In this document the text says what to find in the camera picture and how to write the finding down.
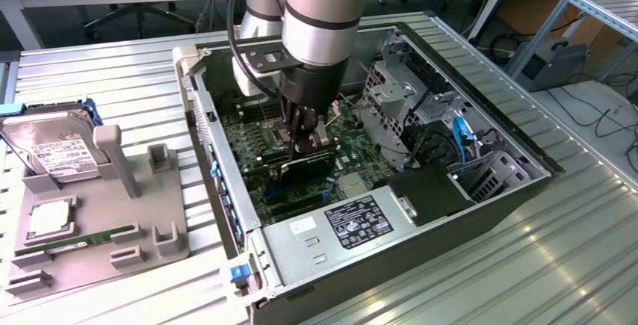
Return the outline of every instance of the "hard drive label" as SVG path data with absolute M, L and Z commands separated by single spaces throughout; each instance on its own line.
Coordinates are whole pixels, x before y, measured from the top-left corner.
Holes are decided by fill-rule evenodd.
M 63 140 L 31 146 L 31 154 L 54 177 L 72 176 L 98 169 L 84 140 Z
M 373 196 L 341 205 L 325 213 L 346 249 L 361 246 L 394 230 Z

